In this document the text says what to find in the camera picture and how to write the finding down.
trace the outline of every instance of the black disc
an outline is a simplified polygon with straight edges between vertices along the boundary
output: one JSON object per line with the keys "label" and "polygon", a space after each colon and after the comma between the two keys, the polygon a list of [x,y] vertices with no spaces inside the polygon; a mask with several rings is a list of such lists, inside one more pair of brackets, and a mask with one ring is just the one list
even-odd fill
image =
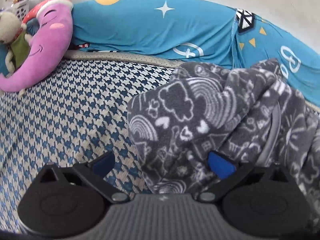
{"label": "black disc", "polygon": [[236,188],[222,210],[231,225],[253,236],[277,237],[302,229],[309,206],[296,185],[268,181]]}
{"label": "black disc", "polygon": [[102,197],[94,190],[54,181],[27,191],[18,206],[18,217],[28,233],[62,238],[93,227],[104,209]]}

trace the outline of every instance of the blue and white patterned bedspread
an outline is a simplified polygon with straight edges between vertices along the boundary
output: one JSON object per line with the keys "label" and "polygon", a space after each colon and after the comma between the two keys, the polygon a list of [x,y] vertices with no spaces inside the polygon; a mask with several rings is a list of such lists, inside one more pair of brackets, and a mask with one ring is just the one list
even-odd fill
{"label": "blue and white patterned bedspread", "polygon": [[113,150],[106,180],[133,195],[146,192],[127,132],[127,102],[167,83],[172,69],[115,61],[63,60],[23,95],[0,97],[0,229],[19,231],[17,205],[40,169],[88,161]]}

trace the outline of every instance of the red santa hat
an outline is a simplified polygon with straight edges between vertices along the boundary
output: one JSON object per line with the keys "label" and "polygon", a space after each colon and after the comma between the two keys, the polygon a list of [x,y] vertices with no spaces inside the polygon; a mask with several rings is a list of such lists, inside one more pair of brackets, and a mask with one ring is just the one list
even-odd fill
{"label": "red santa hat", "polygon": [[22,23],[26,24],[28,21],[30,21],[33,18],[38,18],[39,15],[50,5],[56,4],[56,3],[62,3],[65,5],[68,5],[70,7],[70,10],[73,9],[73,3],[71,0],[44,0],[43,2],[36,5],[23,19]]}

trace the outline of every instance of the beige stuffed animal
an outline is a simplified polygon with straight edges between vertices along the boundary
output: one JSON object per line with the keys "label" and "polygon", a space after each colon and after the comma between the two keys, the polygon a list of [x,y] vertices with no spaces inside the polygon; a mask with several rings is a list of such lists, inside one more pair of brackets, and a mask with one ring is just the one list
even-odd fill
{"label": "beige stuffed animal", "polygon": [[29,55],[28,41],[32,36],[26,33],[26,28],[26,25],[21,25],[18,17],[12,12],[0,13],[0,43],[8,45],[5,64],[10,73],[19,68]]}

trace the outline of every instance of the gray ribbed panel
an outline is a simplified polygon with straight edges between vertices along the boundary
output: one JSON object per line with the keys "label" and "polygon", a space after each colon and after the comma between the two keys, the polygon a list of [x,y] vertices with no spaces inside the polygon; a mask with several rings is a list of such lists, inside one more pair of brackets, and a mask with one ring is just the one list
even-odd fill
{"label": "gray ribbed panel", "polygon": [[136,195],[113,205],[90,231],[69,240],[254,240],[227,224],[217,208],[191,195]]}

